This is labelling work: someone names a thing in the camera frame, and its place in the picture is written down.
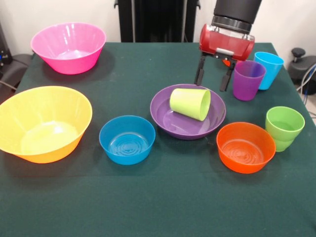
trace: white wall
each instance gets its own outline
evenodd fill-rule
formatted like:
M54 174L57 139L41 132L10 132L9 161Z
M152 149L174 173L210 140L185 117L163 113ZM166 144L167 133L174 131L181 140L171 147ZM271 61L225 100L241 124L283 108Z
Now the white wall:
M204 23L211 23L215 0L200 0L195 41ZM101 27L108 41L120 41L114 0L0 0L0 22L13 54L30 53L32 36L44 27L83 21ZM278 54L291 60L291 49L303 47L316 55L316 0L262 0L251 34L257 42L272 42Z
M0 23L12 54L31 53L34 34L47 26L82 21L101 27L107 41L120 41L114 0L0 0Z

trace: green cup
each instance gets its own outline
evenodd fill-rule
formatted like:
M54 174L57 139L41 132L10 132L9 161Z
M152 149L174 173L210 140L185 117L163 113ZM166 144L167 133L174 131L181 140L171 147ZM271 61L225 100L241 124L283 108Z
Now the green cup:
M288 148L304 126L304 117L292 108L277 106L267 112L266 131L273 137L277 152Z
M174 89L170 96L173 111L203 121L211 103L211 92L205 89Z

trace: plastic bowl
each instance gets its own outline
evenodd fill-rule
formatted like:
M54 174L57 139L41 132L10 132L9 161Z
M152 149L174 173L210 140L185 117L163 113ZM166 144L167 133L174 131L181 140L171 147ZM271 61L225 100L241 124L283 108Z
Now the plastic bowl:
M247 122L227 124L218 132L216 142L223 164L242 174L258 172L276 153L272 136Z
M107 122L99 141L108 157L123 165L137 164L150 153L155 141L154 127L138 116L121 116Z
M0 105L0 150L34 163L70 154L92 118L89 100L62 86L18 93Z
M194 84L178 84L159 91L152 99L150 113L155 123L171 136L183 139L199 139L211 133L221 125L226 115L226 107L221 97L211 91L211 105L204 121L173 112L170 108L170 95L176 88L207 89Z
M91 69L105 42L106 35L99 27L71 22L38 32L32 38L31 48L55 71L72 75Z

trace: pink bowl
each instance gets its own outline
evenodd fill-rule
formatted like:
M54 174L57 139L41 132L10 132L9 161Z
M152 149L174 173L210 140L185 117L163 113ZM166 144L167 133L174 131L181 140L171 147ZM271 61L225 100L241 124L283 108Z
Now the pink bowl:
M52 69L72 75L86 72L96 64L106 38L99 27L70 22L38 32L31 47Z

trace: green tablecloth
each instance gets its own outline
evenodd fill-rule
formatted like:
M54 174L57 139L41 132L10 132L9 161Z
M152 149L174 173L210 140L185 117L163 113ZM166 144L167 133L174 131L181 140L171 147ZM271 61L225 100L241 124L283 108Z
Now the green tablecloth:
M275 53L270 43L254 51ZM268 91L241 102L219 92L226 67L207 58L202 85L225 101L222 125L264 126L276 105L302 113L306 126L292 146L258 173L242 175L220 161L216 132L196 141L155 126L149 157L134 166L111 162L98 141L101 127L121 115L153 122L152 97L166 86L193 83L195 43L107 43L97 65L66 76L35 57L18 91L64 85L93 106L92 122L75 151L61 161L34 164L0 152L1 237L309 237L316 235L316 128L286 70Z

